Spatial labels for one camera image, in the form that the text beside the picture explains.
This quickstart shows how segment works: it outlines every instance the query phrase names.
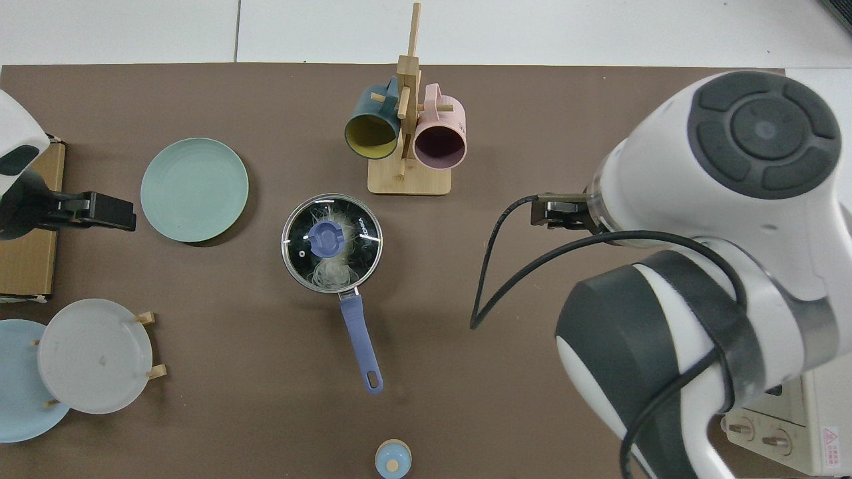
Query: mug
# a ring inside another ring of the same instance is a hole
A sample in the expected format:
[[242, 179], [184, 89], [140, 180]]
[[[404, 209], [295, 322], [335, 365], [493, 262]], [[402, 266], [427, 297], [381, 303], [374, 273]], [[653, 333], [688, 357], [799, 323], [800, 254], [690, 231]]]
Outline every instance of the mug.
[[[439, 112], [439, 105], [452, 105], [452, 111]], [[462, 104], [442, 95], [438, 84], [426, 85], [423, 112], [412, 140], [414, 158], [435, 170], [455, 168], [468, 152], [466, 126]]]
[[[384, 96], [384, 101], [371, 99], [373, 93]], [[396, 117], [399, 98], [396, 77], [387, 85], [375, 84], [364, 90], [343, 130], [352, 151], [369, 159], [384, 158], [394, 152], [400, 138], [400, 119]]]

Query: blue knob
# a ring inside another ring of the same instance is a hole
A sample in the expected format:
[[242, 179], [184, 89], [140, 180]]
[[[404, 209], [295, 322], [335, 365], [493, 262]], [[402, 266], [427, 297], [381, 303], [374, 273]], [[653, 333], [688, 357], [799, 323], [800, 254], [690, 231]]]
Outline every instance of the blue knob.
[[308, 230], [311, 252], [318, 257], [335, 257], [346, 245], [343, 228], [335, 222], [322, 221]]

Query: plate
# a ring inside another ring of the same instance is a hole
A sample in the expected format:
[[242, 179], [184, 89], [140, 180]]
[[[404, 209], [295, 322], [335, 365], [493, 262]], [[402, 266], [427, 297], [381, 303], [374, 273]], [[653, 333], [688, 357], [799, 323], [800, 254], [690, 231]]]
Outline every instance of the plate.
[[68, 413], [67, 404], [44, 407], [54, 397], [38, 374], [38, 347], [44, 325], [28, 320], [0, 321], [0, 442], [32, 439]]
[[50, 394], [90, 414], [133, 402], [152, 365], [151, 341], [134, 318], [106, 299], [83, 299], [56, 313], [38, 347], [38, 370]]
[[249, 198], [249, 176], [236, 153], [210, 138], [188, 138], [157, 154], [142, 177], [141, 202], [166, 238], [209, 240], [237, 221]]

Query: pink mug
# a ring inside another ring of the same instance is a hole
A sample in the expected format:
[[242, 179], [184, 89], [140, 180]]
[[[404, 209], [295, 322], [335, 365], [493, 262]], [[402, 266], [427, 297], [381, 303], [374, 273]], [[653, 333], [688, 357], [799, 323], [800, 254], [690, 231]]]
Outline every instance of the pink mug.
[[[439, 105], [452, 105], [452, 111], [439, 112]], [[442, 95], [438, 84], [426, 85], [423, 112], [412, 140], [414, 158], [435, 170], [455, 168], [468, 152], [466, 127], [462, 104]]]

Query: glass lid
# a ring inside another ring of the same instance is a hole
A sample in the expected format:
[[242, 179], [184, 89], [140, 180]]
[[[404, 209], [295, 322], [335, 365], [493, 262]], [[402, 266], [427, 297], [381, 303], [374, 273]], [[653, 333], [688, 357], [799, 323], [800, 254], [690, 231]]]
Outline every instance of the glass lid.
[[319, 292], [343, 292], [363, 283], [382, 254], [382, 229], [372, 212], [345, 194], [321, 194], [287, 219], [281, 255], [290, 274]]

